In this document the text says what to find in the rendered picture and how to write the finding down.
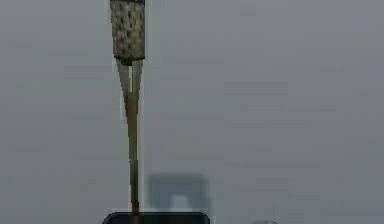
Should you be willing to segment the black rounded flat block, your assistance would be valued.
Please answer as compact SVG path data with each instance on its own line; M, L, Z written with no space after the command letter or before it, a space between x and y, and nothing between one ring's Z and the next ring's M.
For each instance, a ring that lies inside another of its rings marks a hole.
M202 212L113 212L101 224L210 224Z

